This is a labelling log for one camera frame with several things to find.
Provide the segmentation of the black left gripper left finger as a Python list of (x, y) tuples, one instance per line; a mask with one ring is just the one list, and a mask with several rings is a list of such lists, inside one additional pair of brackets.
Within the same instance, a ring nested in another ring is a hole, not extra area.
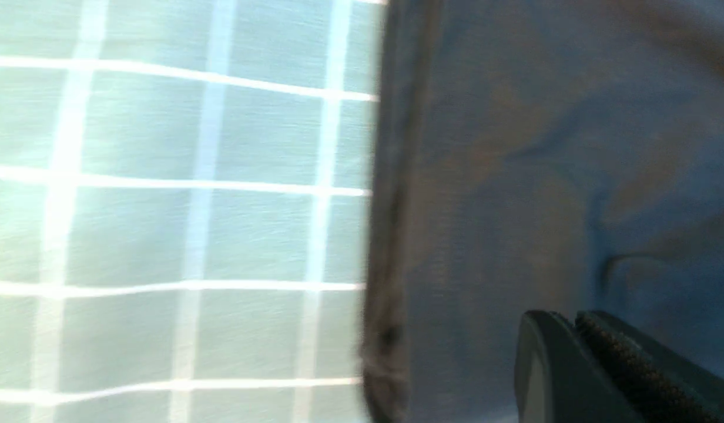
[(554, 311), (521, 316), (514, 395), (520, 422), (644, 422), (574, 327)]

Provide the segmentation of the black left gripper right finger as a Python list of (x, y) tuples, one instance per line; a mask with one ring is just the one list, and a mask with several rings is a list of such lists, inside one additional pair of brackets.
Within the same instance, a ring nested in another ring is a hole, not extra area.
[(644, 421), (724, 422), (724, 378), (606, 311), (580, 311), (575, 327)]

